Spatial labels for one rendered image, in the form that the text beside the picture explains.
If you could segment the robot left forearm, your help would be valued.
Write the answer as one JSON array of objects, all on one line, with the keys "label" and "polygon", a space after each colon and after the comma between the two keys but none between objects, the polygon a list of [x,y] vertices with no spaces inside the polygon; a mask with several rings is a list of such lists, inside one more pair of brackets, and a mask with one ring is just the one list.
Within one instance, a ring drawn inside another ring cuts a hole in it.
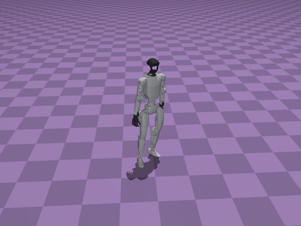
[{"label": "robot left forearm", "polygon": [[164,93],[164,94],[161,94],[161,93],[160,93],[160,96],[159,96],[159,104],[162,105],[162,103],[164,102],[164,100],[165,100],[165,93]]}]

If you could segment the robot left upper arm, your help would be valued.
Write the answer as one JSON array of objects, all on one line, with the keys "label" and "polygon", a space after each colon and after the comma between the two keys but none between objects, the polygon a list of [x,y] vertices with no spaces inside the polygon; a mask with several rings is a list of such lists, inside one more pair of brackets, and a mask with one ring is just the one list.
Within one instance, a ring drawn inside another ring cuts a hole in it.
[{"label": "robot left upper arm", "polygon": [[162,77],[160,93],[164,94],[166,92],[166,88],[164,88],[166,76],[162,73],[160,75]]}]

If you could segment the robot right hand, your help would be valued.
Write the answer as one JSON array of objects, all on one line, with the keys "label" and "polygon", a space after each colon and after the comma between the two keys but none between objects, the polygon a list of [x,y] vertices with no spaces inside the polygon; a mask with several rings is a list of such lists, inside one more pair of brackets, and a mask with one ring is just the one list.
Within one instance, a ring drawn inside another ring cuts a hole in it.
[{"label": "robot right hand", "polygon": [[138,126],[138,123],[140,124],[140,122],[138,121],[138,116],[139,116],[139,112],[137,113],[137,116],[136,115],[133,115],[134,118],[132,119],[132,124],[136,127],[139,127]]}]

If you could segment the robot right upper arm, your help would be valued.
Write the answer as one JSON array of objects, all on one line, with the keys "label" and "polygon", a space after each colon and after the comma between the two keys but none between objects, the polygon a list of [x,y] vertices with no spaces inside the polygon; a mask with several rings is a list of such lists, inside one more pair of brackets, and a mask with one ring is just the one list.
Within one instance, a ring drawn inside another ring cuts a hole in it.
[{"label": "robot right upper arm", "polygon": [[138,81],[137,81],[137,83],[138,83],[138,86],[137,86],[137,95],[139,96],[139,100],[138,101],[143,101],[142,92],[143,92],[143,87],[146,84],[146,80],[147,80],[146,77],[142,77],[142,78],[139,78]]}]

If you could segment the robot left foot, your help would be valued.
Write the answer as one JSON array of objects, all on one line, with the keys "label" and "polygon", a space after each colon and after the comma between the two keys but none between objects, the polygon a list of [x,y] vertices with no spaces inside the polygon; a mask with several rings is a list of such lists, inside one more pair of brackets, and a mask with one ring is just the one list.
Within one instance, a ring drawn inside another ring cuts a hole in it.
[{"label": "robot left foot", "polygon": [[152,154],[152,155],[154,155],[154,156],[157,156],[157,157],[160,156],[160,154],[157,153],[155,150],[152,152],[152,151],[151,151],[151,148],[149,148],[149,149],[147,150],[147,152],[150,153],[150,154]]}]

